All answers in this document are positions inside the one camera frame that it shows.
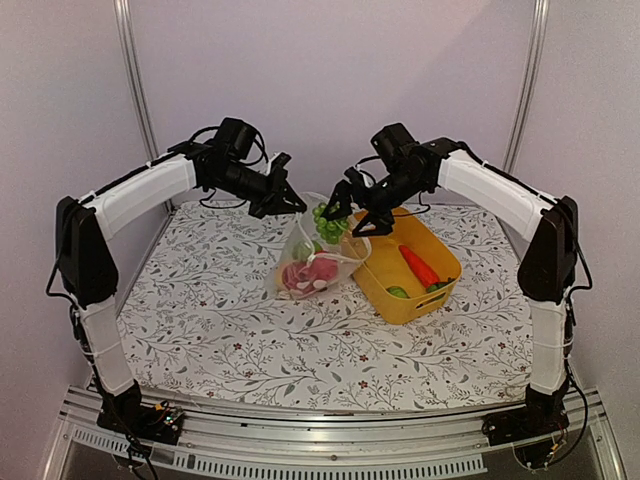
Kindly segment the green toy grapes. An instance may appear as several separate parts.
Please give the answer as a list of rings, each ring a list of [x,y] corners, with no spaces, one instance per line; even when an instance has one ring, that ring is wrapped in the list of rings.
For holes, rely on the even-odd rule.
[[[324,211],[327,207],[325,202],[320,202],[313,210],[316,231],[322,240],[329,245],[338,245],[344,235],[349,231],[349,221],[346,217],[337,220],[327,220]]]

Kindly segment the green toy lime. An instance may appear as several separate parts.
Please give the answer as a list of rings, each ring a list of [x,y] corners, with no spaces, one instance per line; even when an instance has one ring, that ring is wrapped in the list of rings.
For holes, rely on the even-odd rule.
[[[292,257],[297,262],[306,262],[312,255],[323,251],[321,244],[315,240],[311,243],[298,242],[292,250]]]

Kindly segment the clear zip top bag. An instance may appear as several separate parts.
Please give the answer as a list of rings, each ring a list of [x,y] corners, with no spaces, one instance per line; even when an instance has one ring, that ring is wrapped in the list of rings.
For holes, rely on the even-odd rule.
[[[325,202],[327,204],[328,199],[325,196],[314,192],[305,192],[301,195],[301,198],[307,204],[308,209],[305,213],[298,213],[295,215],[292,221],[291,231],[284,242],[280,257],[265,279],[265,288],[267,293],[278,299],[301,300],[320,293],[329,287],[338,285],[346,281],[356,272],[356,270],[363,266],[372,253],[371,243],[368,239],[354,238],[351,235],[352,229],[356,224],[355,218],[352,216],[347,218],[350,227],[342,241],[338,245],[329,245],[325,243],[316,231],[312,210],[320,202]],[[292,257],[293,247],[300,241],[311,243],[312,240],[319,242],[323,247],[323,251],[312,255],[306,262],[295,261]],[[337,279],[327,287],[321,290],[313,288],[310,293],[303,296],[294,296],[286,291],[281,280],[281,274],[284,267],[290,263],[305,263],[307,267],[309,267],[316,256],[325,256],[338,261],[339,273]]]

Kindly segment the red toy apple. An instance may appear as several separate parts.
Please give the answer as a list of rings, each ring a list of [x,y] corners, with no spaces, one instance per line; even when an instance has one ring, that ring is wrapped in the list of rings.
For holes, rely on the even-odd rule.
[[[339,263],[333,258],[316,256],[308,267],[308,280],[316,290],[327,287],[337,279]]]

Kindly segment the orange toy carrot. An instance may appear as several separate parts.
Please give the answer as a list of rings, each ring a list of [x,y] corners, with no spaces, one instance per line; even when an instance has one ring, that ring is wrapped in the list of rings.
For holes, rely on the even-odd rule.
[[[406,245],[399,245],[398,250],[407,266],[425,288],[440,282],[438,274],[416,253]]]

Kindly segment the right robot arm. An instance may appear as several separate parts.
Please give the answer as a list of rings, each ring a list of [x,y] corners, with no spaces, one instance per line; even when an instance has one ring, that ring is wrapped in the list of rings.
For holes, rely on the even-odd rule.
[[[371,139],[386,168],[382,180],[367,184],[351,167],[338,182],[323,212],[328,220],[366,214],[353,230],[356,237],[386,236],[395,223],[392,211],[416,194],[436,189],[463,196],[510,226],[528,247],[518,283],[530,307],[533,360],[525,403],[484,417],[482,432],[492,446],[516,444],[522,466],[535,470],[567,456],[559,441],[542,446],[532,439],[569,427],[563,399],[577,385],[569,363],[575,317],[572,296],[580,286],[575,269],[587,264],[579,243],[578,207],[568,197],[554,198],[478,157],[462,141],[447,137],[421,143],[401,123],[387,125]]]

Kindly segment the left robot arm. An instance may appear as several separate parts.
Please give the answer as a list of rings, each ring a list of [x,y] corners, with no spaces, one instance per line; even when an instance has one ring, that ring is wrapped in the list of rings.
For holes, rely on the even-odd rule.
[[[306,204],[287,180],[289,155],[276,155],[259,172],[247,159],[252,148],[265,148],[259,131],[225,118],[101,189],[79,199],[66,196],[56,206],[50,276],[62,281],[60,295],[70,304],[74,336],[102,398],[97,424],[123,434],[134,446],[142,440],[177,444],[184,418],[167,403],[142,403],[117,327],[119,273],[108,242],[151,209],[192,189],[232,194],[258,219],[305,212]]]

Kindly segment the yellow plastic basket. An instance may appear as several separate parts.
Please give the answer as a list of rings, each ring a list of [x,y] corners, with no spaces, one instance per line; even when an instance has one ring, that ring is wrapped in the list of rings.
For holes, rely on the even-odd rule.
[[[372,253],[353,278],[387,323],[403,325],[444,306],[461,277],[462,267],[456,256],[416,213],[403,207],[394,209],[392,213],[395,219],[393,232],[387,236],[366,238],[371,243]],[[427,293],[427,288],[421,285],[404,261],[399,245],[406,245],[421,257],[438,274],[440,281],[452,277],[454,282]],[[410,298],[394,297],[387,292],[390,286],[402,287]]]

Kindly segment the small green toy vegetable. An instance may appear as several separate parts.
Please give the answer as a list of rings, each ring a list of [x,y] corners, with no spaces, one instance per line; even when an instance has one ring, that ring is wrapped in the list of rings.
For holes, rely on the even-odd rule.
[[[399,287],[399,286],[390,286],[387,288],[387,292],[397,298],[401,298],[401,299],[410,298],[409,294],[402,287]]]

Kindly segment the green toy bitter gourd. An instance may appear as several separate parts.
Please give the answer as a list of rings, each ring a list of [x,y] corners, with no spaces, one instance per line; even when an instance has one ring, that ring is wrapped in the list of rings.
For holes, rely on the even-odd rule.
[[[432,292],[438,291],[453,282],[454,282],[454,278],[452,277],[449,277],[446,281],[435,282],[427,287],[426,292],[432,293]]]

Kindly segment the floral tablecloth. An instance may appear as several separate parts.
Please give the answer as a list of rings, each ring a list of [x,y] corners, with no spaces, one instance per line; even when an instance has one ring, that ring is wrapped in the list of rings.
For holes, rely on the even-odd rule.
[[[423,222],[463,267],[447,303],[385,322],[346,281],[301,301],[267,291],[292,226],[231,201],[182,204],[119,315],[146,387],[304,409],[423,410],[520,401],[532,356],[518,262],[498,221],[435,206]]]

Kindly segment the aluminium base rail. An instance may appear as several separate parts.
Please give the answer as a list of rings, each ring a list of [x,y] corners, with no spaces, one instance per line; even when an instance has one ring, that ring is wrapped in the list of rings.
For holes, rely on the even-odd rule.
[[[570,392],[570,425],[555,434],[557,464],[523,466],[539,436],[491,445],[481,426],[511,404],[445,410],[338,412],[268,407],[145,390],[146,403],[183,408],[176,445],[154,444],[148,458],[127,453],[125,438],[101,429],[101,400],[70,387],[45,459],[46,479],[627,479],[596,389]]]

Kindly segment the left aluminium frame post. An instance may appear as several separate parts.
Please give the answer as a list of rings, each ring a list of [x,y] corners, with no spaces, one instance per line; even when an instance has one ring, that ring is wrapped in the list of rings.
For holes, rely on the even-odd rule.
[[[153,160],[158,157],[159,150],[143,86],[130,2],[127,0],[114,0],[113,6],[134,113],[147,158]]]

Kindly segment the aluminium frame post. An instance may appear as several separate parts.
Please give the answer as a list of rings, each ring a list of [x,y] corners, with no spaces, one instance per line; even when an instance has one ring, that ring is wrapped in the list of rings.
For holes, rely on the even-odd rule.
[[[528,115],[534,99],[537,77],[544,52],[549,6],[550,2],[548,0],[535,0],[533,4],[523,81],[504,157],[504,170],[509,174],[513,174],[515,171]]]
[[[143,86],[130,2],[127,0],[114,0],[113,6],[134,113],[147,158],[153,160],[158,157],[159,150]]]

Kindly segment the right aluminium frame post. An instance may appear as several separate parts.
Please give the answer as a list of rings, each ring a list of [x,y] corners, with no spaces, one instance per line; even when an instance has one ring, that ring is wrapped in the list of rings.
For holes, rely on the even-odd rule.
[[[504,157],[504,170],[509,174],[513,174],[515,171],[528,115],[534,99],[537,77],[544,52],[549,6],[550,2],[548,0],[535,0],[533,4],[523,81]]]

